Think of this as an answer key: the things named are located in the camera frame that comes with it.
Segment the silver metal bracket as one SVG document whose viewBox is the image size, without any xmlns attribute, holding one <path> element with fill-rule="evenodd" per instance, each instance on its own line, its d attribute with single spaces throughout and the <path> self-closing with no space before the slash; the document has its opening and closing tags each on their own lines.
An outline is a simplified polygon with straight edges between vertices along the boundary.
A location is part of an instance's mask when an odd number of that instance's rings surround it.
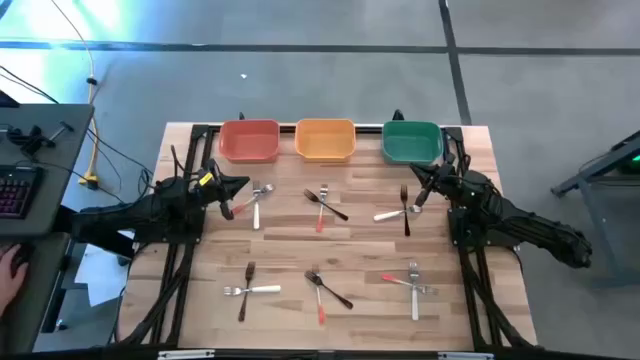
<svg viewBox="0 0 640 360">
<path fill-rule="evenodd" d="M 494 354 L 481 352 L 438 352 L 438 360 L 495 360 Z"/>
<path fill-rule="evenodd" d="M 215 349 L 179 349 L 160 351 L 156 360 L 203 360 L 214 358 Z"/>
</svg>

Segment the person's hand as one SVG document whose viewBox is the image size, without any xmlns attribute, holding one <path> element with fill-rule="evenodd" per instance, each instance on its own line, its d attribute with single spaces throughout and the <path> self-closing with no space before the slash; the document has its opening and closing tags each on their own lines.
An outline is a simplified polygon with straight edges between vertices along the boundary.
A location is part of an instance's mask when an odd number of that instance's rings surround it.
<svg viewBox="0 0 640 360">
<path fill-rule="evenodd" d="M 11 264 L 20 249 L 21 245 L 14 245 L 0 256 L 0 318 L 16 297 L 27 274 L 27 263 L 21 264 L 15 273 L 11 270 Z"/>
</svg>

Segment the green plastic bin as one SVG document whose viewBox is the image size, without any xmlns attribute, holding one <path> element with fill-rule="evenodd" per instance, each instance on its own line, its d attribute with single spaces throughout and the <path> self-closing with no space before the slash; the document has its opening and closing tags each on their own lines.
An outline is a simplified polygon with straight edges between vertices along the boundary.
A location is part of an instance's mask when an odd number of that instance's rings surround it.
<svg viewBox="0 0 640 360">
<path fill-rule="evenodd" d="M 443 153 L 441 128 L 431 122 L 389 121 L 382 127 L 381 149 L 388 164 L 431 164 Z"/>
</svg>

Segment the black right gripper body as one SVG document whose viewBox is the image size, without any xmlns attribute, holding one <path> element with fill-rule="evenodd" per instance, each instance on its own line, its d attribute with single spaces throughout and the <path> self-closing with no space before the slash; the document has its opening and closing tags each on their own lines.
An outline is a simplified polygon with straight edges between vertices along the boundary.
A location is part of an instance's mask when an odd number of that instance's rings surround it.
<svg viewBox="0 0 640 360">
<path fill-rule="evenodd" d="M 433 175 L 433 188 L 431 190 L 422 190 L 415 199 L 415 205 L 422 207 L 432 192 L 439 193 L 447 197 L 449 200 L 460 201 L 462 198 L 462 186 L 454 161 L 456 157 L 448 154 L 444 157 L 444 162 L 436 166 L 436 173 Z"/>
</svg>

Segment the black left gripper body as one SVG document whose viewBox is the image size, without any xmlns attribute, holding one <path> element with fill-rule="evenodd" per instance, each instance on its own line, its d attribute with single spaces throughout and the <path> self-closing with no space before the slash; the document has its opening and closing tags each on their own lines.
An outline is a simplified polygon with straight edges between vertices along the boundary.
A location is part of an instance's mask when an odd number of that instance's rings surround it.
<svg viewBox="0 0 640 360">
<path fill-rule="evenodd" d="M 196 186 L 207 203 L 218 202 L 222 216 L 226 220 L 233 220 L 234 214 L 229 207 L 229 201 L 225 200 L 222 175 L 225 174 L 218 163 L 214 159 L 208 159 L 198 172 Z"/>
</svg>

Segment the red-handled spoon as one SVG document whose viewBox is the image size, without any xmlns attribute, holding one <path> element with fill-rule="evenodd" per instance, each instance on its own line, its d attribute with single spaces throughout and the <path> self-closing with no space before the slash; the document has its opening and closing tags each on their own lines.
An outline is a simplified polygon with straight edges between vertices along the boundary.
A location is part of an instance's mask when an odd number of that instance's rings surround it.
<svg viewBox="0 0 640 360">
<path fill-rule="evenodd" d="M 235 206 L 232 209 L 232 213 L 234 215 L 240 214 L 247 206 L 256 202 L 262 195 L 272 192 L 274 189 L 275 187 L 272 184 L 266 184 L 264 187 L 261 187 L 259 189 L 254 189 L 252 193 L 252 197 L 249 200 L 245 201 L 244 203 Z"/>
</svg>

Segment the green-lit device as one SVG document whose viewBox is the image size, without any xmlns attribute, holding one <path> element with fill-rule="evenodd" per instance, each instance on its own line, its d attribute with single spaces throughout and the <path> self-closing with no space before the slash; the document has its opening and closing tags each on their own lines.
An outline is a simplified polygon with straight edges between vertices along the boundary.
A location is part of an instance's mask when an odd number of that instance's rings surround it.
<svg viewBox="0 0 640 360">
<path fill-rule="evenodd" d="M 640 151 L 632 157 L 625 159 L 617 167 L 617 171 L 623 175 L 640 176 Z"/>
</svg>

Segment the black fork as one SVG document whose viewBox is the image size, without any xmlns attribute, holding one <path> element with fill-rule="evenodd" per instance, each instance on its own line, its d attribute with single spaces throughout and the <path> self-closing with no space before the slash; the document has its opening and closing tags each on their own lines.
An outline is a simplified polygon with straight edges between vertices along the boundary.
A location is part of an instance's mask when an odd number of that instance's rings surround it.
<svg viewBox="0 0 640 360">
<path fill-rule="evenodd" d="M 340 301 L 347 309 L 352 309 L 354 307 L 353 303 L 343 296 L 339 295 L 332 289 L 330 289 L 327 285 L 324 284 L 320 275 L 312 271 L 306 271 L 304 273 L 306 279 L 310 280 L 316 286 L 326 289 L 331 295 L 333 295 L 338 301 Z"/>
<path fill-rule="evenodd" d="M 400 200 L 402 202 L 403 211 L 404 211 L 404 235 L 406 237 L 409 237 L 411 235 L 411 230 L 410 230 L 409 221 L 408 221 L 408 206 L 407 206 L 407 202 L 408 202 L 408 187 L 407 187 L 406 184 L 402 184 L 401 185 L 401 188 L 400 188 Z"/>
<path fill-rule="evenodd" d="M 246 267 L 246 271 L 245 271 L 245 288 L 243 289 L 243 301 L 241 304 L 241 308 L 239 310 L 239 314 L 238 314 L 238 321 L 239 322 L 244 322 L 245 321 L 245 317 L 246 317 L 246 307 L 247 307 L 247 298 L 248 298 L 248 292 L 250 290 L 250 285 L 251 285 L 251 281 L 253 280 L 254 274 L 255 274 L 255 270 L 256 270 L 256 263 L 251 261 L 247 264 Z"/>
<path fill-rule="evenodd" d="M 325 208 L 329 209 L 331 212 L 333 212 L 335 215 L 337 215 L 343 221 L 348 221 L 349 220 L 349 217 L 346 214 L 344 214 L 344 213 L 334 209 L 330 205 L 328 205 L 324 200 L 321 200 L 315 193 L 313 193 L 309 189 L 304 189 L 303 193 L 304 193 L 304 195 L 305 195 L 305 197 L 307 199 L 309 199 L 312 202 L 319 203 L 320 205 L 322 205 Z"/>
</svg>

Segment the black metal stand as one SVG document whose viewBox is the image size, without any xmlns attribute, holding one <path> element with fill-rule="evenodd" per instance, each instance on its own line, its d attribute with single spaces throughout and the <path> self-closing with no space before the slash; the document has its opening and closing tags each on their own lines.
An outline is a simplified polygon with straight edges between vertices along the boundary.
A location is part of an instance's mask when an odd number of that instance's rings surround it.
<svg viewBox="0 0 640 360">
<path fill-rule="evenodd" d="M 593 190 L 594 184 L 629 188 L 638 186 L 640 188 L 639 175 L 623 175 L 617 171 L 617 167 L 621 162 L 634 156 L 639 151 L 640 130 L 614 144 L 605 153 L 588 160 L 575 175 L 550 188 L 550 192 L 557 198 L 565 196 L 572 190 L 578 190 L 582 195 L 583 202 L 600 242 L 608 273 L 606 277 L 594 281 L 594 286 L 597 288 L 640 285 L 640 269 L 626 266 L 620 262 L 622 253 L 620 247 L 613 242 L 612 218 L 605 216 L 604 208 L 598 203 Z"/>
</svg>

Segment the black backlit keyboard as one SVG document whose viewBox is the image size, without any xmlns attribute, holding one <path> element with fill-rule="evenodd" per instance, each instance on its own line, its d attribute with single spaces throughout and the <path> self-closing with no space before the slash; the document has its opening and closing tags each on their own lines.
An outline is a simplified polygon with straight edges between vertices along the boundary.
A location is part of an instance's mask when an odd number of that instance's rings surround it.
<svg viewBox="0 0 640 360">
<path fill-rule="evenodd" d="M 41 167 L 0 165 L 0 219 L 24 219 L 38 192 Z"/>
</svg>

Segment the red plastic bin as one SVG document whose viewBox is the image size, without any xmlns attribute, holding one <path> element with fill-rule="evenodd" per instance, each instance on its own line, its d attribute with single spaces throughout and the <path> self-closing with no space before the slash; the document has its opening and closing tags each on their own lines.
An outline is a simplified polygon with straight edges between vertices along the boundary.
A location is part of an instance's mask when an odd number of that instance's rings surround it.
<svg viewBox="0 0 640 360">
<path fill-rule="evenodd" d="M 224 122 L 219 152 L 233 163 L 272 163 L 279 154 L 280 125 L 272 119 Z"/>
</svg>

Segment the red-handled fork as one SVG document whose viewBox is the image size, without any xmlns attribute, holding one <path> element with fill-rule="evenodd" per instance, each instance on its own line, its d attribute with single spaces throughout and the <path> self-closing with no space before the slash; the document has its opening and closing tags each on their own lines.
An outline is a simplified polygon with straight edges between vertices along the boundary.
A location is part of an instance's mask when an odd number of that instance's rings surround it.
<svg viewBox="0 0 640 360">
<path fill-rule="evenodd" d="M 390 282 L 390 283 L 395 283 L 395 284 L 400 284 L 400 285 L 404 285 L 404 286 L 408 286 L 411 288 L 415 288 L 419 293 L 425 294 L 425 295 L 438 295 L 439 294 L 439 290 L 431 287 L 431 286 L 427 286 L 427 285 L 421 285 L 421 284 L 414 284 L 408 281 L 404 281 L 404 280 L 400 280 L 398 278 L 396 278 L 393 275 L 390 274 L 382 274 L 381 275 L 381 279 L 383 281 L 386 282 Z"/>
<path fill-rule="evenodd" d="M 313 273 L 313 282 L 316 287 L 316 300 L 317 300 L 317 310 L 318 310 L 318 322 L 320 325 L 324 325 L 326 321 L 326 313 L 322 304 L 320 285 L 318 283 L 318 279 L 320 276 L 319 266 L 317 264 L 313 264 L 311 268 L 311 272 Z"/>
<path fill-rule="evenodd" d="M 321 200 L 321 204 L 320 204 L 320 210 L 319 210 L 319 215 L 318 215 L 318 220 L 316 223 L 316 231 L 318 233 L 321 233 L 323 231 L 323 226 L 324 226 L 324 204 L 323 202 L 326 200 L 326 197 L 328 195 L 328 185 L 327 184 L 322 184 L 321 188 L 320 188 L 320 192 L 319 192 L 319 199 Z"/>
</svg>

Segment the black clamp tool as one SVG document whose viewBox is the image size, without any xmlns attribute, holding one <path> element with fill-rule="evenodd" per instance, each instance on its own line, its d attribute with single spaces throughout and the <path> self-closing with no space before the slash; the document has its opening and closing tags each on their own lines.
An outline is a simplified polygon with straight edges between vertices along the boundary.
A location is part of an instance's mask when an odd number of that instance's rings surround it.
<svg viewBox="0 0 640 360">
<path fill-rule="evenodd" d="M 20 129 L 9 127 L 6 130 L 8 140 L 18 146 L 23 155 L 33 157 L 42 147 L 55 148 L 56 139 L 65 132 L 73 133 L 75 129 L 61 122 L 60 127 L 49 137 L 45 136 L 39 126 L 34 125 L 28 134 L 23 133 Z"/>
</svg>

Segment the orange plastic bin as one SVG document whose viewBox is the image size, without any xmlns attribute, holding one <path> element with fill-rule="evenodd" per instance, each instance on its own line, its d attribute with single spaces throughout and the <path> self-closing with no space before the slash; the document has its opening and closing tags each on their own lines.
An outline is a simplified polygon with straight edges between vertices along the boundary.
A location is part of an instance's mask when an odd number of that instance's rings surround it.
<svg viewBox="0 0 640 360">
<path fill-rule="evenodd" d="M 344 162 L 356 149 L 356 128 L 350 119 L 306 118 L 295 127 L 296 152 L 307 161 Z"/>
</svg>

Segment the black computer mouse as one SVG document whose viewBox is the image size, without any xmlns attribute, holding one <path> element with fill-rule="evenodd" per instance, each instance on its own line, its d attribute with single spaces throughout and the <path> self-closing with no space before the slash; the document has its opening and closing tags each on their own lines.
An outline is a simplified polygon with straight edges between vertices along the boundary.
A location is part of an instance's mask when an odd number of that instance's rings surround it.
<svg viewBox="0 0 640 360">
<path fill-rule="evenodd" d="M 19 245 L 19 249 L 16 251 L 10 265 L 11 276 L 15 277 L 18 271 L 18 268 L 24 264 L 28 263 L 35 251 L 35 246 L 31 243 L 21 243 Z"/>
</svg>

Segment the white paper sheet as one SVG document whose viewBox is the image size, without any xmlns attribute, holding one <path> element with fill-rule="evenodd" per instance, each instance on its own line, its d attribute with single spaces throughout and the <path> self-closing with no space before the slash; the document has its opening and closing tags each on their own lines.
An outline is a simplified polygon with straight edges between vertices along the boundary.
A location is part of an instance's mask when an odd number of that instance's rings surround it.
<svg viewBox="0 0 640 360">
<path fill-rule="evenodd" d="M 125 289 L 131 260 L 87 244 L 74 282 L 87 287 L 91 307 L 121 296 Z"/>
</svg>

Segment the grey desk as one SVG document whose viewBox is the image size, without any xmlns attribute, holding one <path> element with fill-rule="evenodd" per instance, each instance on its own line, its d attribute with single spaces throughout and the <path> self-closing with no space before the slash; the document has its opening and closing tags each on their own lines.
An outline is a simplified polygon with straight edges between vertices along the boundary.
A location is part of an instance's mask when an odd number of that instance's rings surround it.
<svg viewBox="0 0 640 360">
<path fill-rule="evenodd" d="M 0 107 L 0 127 L 29 132 L 41 129 L 55 146 L 42 147 L 32 158 L 0 136 L 0 165 L 38 167 L 42 170 L 26 217 L 0 219 L 0 243 L 25 242 L 33 248 L 26 279 L 16 298 L 0 318 L 0 357 L 30 353 L 47 310 L 54 303 L 63 280 L 63 264 L 72 242 L 68 230 L 56 222 L 70 212 L 63 196 L 80 153 L 94 107 L 88 104 L 22 104 Z"/>
</svg>

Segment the black desk support bar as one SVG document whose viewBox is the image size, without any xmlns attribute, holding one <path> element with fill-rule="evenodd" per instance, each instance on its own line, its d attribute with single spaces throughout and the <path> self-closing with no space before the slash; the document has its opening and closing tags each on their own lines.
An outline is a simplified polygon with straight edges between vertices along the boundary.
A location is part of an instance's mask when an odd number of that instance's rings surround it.
<svg viewBox="0 0 640 360">
<path fill-rule="evenodd" d="M 96 246 L 120 258 L 131 260 L 134 257 L 133 241 L 115 230 L 107 230 L 98 234 L 96 231 L 88 234 L 76 234 L 72 230 L 72 217 L 76 211 L 60 205 L 54 217 L 51 233 L 64 233 L 74 243 Z"/>
</svg>

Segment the black aluminium table frame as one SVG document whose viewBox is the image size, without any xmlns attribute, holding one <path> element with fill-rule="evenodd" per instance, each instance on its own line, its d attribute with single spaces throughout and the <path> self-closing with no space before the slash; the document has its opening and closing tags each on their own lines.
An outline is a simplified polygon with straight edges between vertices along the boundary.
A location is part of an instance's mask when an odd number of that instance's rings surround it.
<svg viewBox="0 0 640 360">
<path fill-rule="evenodd" d="M 400 207 L 406 184 L 411 195 L 419 183 L 405 166 L 388 165 L 376 134 L 361 134 L 355 152 L 342 163 L 308 162 L 284 127 L 273 163 L 220 160 L 232 175 L 272 184 L 261 200 L 260 229 L 253 212 L 225 220 L 216 206 L 207 210 L 197 244 L 184 305 L 179 345 L 210 348 L 298 348 L 322 350 L 459 350 L 472 348 L 459 257 L 448 234 L 448 202 L 432 195 L 419 214 L 375 222 L 377 214 Z M 319 197 L 346 214 L 343 221 L 324 207 L 323 231 L 316 231 Z M 280 293 L 248 293 L 246 317 L 238 321 L 243 295 L 225 296 L 225 286 L 245 288 L 245 271 L 256 263 L 250 287 L 280 285 Z M 411 287 L 381 279 L 382 274 L 410 282 L 408 268 L 418 266 L 417 284 L 439 290 L 418 292 L 419 320 L 411 317 Z M 304 273 L 317 264 L 325 285 L 351 301 L 347 309 L 320 287 L 326 313 L 318 322 L 316 287 Z"/>
</svg>

